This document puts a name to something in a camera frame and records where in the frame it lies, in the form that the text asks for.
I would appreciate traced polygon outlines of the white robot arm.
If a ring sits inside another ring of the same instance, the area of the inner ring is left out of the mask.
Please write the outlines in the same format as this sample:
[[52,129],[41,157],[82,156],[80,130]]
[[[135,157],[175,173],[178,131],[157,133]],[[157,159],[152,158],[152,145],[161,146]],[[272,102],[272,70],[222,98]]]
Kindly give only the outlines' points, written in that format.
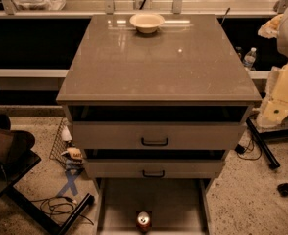
[[[283,14],[267,21],[258,31],[264,38],[275,38],[277,51],[288,59],[288,8]],[[288,61],[281,68],[273,66],[269,72],[265,96],[260,105],[257,124],[272,128],[288,117]]]

